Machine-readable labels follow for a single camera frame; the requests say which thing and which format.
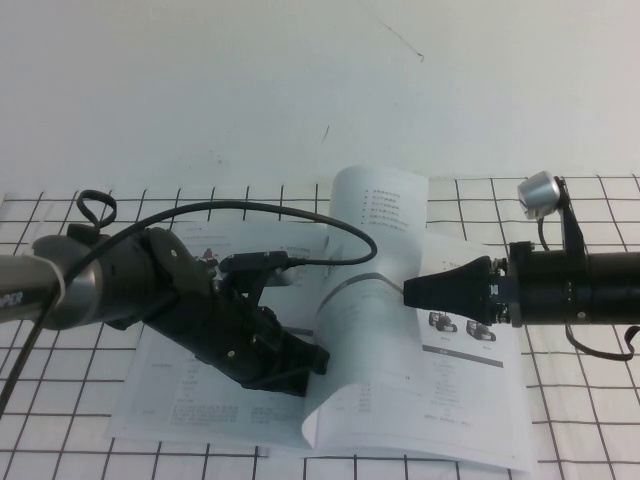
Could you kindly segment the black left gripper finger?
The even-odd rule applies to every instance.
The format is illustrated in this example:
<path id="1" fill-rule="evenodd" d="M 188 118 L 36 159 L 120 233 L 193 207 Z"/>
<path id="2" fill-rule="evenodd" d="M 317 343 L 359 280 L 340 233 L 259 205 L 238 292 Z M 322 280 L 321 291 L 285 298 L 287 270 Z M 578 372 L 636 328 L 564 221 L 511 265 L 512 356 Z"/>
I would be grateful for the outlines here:
<path id="1" fill-rule="evenodd" d="M 326 374 L 330 354 L 324 348 L 308 343 L 284 328 L 278 330 L 278 339 L 279 350 L 275 364 L 277 375 Z"/>
<path id="2" fill-rule="evenodd" d="M 295 397 L 305 397 L 309 381 L 306 370 L 284 372 L 259 380 L 245 382 L 243 387 L 249 390 L 282 393 Z"/>

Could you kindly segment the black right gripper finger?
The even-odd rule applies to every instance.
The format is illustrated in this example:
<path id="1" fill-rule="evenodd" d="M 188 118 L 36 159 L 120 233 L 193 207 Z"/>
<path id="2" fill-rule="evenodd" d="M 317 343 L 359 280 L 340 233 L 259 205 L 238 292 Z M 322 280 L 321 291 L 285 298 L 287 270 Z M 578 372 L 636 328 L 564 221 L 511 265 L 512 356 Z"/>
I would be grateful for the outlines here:
<path id="1" fill-rule="evenodd" d="M 498 307 L 491 299 L 495 277 L 488 256 L 460 267 L 406 280 L 404 305 L 420 310 L 446 311 L 492 325 L 498 322 Z"/>

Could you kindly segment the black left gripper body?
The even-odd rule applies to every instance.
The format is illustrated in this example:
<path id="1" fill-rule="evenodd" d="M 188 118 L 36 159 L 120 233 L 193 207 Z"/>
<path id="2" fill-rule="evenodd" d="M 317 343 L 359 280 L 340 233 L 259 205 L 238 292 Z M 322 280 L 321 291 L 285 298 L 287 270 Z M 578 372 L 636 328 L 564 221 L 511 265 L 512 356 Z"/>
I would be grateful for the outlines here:
<path id="1" fill-rule="evenodd" d="M 218 280 L 175 234 L 153 228 L 147 241 L 154 266 L 164 275 L 159 284 L 167 304 L 144 323 L 242 386 L 277 375 L 283 327 L 258 301 L 271 273 L 284 266 L 284 254 L 235 254 L 222 262 L 226 277 Z"/>

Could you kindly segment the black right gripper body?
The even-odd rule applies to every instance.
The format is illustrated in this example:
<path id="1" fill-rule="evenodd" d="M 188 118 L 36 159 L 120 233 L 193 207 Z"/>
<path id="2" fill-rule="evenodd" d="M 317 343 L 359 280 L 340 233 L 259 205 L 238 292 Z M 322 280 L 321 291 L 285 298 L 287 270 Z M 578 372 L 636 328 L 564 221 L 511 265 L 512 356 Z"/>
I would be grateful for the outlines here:
<path id="1" fill-rule="evenodd" d="M 509 324 L 514 328 L 522 326 L 522 270 L 527 266 L 534 250 L 532 242 L 511 243 L 506 258 L 491 262 L 492 318 L 496 324 Z"/>

